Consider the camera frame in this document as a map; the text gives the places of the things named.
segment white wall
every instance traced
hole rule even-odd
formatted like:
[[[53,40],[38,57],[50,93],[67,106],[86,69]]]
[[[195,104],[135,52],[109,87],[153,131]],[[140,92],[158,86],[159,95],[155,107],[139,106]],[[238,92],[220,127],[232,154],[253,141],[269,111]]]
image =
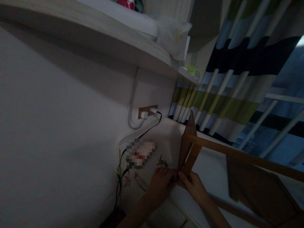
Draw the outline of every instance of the white wall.
[[[0,227],[98,227],[135,66],[4,23],[0,50]],[[166,116],[174,85],[140,71],[133,115],[158,104]]]

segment wall socket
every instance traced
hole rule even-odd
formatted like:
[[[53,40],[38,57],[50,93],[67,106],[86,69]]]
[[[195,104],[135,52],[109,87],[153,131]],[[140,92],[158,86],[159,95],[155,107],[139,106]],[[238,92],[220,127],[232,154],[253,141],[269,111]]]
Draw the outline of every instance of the wall socket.
[[[153,115],[154,113],[150,111],[150,108],[157,109],[158,105],[151,105],[151,106],[147,106],[147,107],[138,108],[138,119],[141,119],[142,112],[144,112],[144,111],[148,112],[148,116]]]

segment curtain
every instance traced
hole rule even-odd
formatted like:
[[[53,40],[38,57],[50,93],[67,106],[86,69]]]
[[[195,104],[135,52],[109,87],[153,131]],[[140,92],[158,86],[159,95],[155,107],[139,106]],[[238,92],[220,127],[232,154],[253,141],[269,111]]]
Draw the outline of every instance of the curtain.
[[[304,1],[234,0],[200,86],[177,81],[169,117],[231,144],[304,33]]]

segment plastic bag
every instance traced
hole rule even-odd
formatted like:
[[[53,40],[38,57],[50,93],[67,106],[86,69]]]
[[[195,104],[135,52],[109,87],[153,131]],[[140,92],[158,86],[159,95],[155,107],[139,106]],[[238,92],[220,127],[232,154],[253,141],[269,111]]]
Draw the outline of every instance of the plastic bag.
[[[192,24],[166,16],[159,17],[157,23],[159,29],[157,44],[174,59],[185,60],[187,37]]]

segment white cable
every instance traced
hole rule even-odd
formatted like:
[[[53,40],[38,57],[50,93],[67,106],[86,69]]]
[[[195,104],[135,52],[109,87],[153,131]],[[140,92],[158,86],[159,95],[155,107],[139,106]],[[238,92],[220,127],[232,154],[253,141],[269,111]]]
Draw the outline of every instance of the white cable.
[[[131,125],[131,112],[132,112],[132,109],[133,109],[133,98],[134,98],[134,94],[135,94],[135,91],[136,91],[136,87],[137,87],[137,74],[138,74],[138,70],[139,70],[139,67],[136,67],[136,71],[135,71],[135,79],[134,79],[134,85],[133,85],[133,93],[132,93],[132,97],[131,97],[131,102],[130,102],[130,106],[129,106],[129,114],[128,114],[128,124],[129,124],[129,127],[134,129],[134,130],[137,130],[138,128],[140,128],[144,122],[144,119],[141,120],[140,124],[136,127],[133,127]]]

